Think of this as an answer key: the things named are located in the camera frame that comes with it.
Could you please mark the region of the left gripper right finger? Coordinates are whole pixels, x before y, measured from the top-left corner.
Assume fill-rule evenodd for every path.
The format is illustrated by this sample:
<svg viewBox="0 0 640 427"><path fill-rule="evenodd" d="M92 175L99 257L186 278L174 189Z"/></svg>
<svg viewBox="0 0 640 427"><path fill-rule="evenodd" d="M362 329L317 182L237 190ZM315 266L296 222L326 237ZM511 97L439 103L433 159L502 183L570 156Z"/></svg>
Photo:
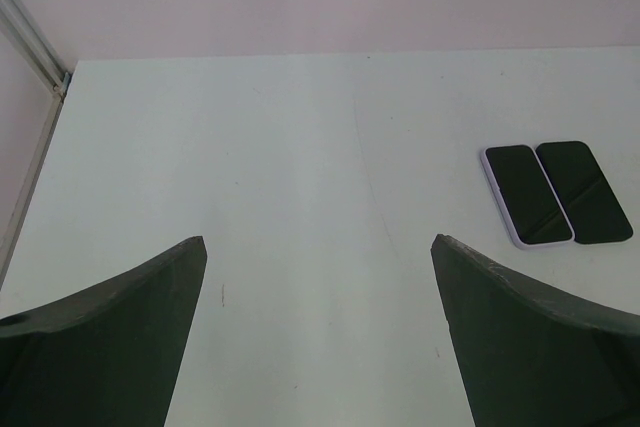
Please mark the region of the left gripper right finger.
<svg viewBox="0 0 640 427"><path fill-rule="evenodd" d="M636 426L639 318L507 268L457 239L431 246L477 426Z"/></svg>

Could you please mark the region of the phone with lilac case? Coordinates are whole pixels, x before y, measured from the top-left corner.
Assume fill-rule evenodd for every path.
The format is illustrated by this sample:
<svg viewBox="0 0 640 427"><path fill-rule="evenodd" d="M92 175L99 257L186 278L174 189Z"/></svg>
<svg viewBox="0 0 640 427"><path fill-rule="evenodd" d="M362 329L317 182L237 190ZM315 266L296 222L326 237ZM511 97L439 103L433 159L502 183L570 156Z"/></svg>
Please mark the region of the phone with lilac case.
<svg viewBox="0 0 640 427"><path fill-rule="evenodd" d="M489 147L480 160L515 246L526 250L574 240L574 230L531 147Z"/></svg>

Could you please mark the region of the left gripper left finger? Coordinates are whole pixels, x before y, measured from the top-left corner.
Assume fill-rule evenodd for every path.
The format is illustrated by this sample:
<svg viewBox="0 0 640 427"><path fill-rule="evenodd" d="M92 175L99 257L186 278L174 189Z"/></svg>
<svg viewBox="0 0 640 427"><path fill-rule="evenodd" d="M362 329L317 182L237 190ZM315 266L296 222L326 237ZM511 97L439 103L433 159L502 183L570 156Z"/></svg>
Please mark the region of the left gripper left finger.
<svg viewBox="0 0 640 427"><path fill-rule="evenodd" d="M190 237L143 264L1 321L4 426L162 426L203 283Z"/></svg>

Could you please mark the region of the phone with black case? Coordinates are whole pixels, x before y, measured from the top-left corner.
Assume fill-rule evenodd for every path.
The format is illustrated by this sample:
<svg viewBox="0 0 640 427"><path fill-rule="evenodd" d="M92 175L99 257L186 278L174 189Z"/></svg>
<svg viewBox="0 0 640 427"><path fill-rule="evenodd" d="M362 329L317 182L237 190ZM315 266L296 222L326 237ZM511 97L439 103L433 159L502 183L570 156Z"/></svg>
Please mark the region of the phone with black case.
<svg viewBox="0 0 640 427"><path fill-rule="evenodd" d="M539 144L535 152L581 245L629 240L633 227L589 146L582 141Z"/></svg>

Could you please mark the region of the left aluminium frame post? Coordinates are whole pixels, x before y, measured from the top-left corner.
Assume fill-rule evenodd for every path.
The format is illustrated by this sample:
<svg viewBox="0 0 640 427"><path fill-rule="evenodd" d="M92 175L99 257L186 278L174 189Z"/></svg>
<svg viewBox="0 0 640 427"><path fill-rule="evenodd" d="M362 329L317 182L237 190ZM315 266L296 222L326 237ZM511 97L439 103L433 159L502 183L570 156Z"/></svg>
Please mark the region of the left aluminium frame post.
<svg viewBox="0 0 640 427"><path fill-rule="evenodd" d="M72 72L21 0L1 0L1 31L48 89L64 99Z"/></svg>

